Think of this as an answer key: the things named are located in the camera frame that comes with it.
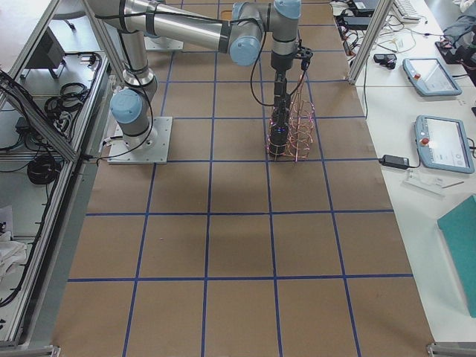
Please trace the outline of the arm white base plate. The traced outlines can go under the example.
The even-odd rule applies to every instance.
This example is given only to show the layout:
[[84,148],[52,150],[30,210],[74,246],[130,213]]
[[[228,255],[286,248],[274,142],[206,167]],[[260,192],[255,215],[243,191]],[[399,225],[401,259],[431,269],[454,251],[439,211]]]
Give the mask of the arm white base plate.
[[144,37],[144,43],[147,51],[170,52],[182,51],[184,43],[167,37]]
[[168,159],[172,117],[154,117],[152,131],[138,136],[123,135],[117,124],[107,161],[110,164],[166,164]]

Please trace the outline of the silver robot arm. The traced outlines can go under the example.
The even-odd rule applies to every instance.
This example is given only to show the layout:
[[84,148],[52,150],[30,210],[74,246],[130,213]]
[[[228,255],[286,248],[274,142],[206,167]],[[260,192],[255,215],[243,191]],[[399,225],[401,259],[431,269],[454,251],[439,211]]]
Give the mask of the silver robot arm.
[[141,34],[189,42],[229,54],[237,65],[255,66],[265,42],[263,37],[270,33],[275,76],[268,151],[275,156],[284,153],[291,106],[286,72],[300,50],[300,1],[236,3],[229,21],[176,9],[159,1],[89,1],[88,5],[97,19],[118,31],[126,56],[125,81],[131,86],[152,81],[145,46],[139,40]]

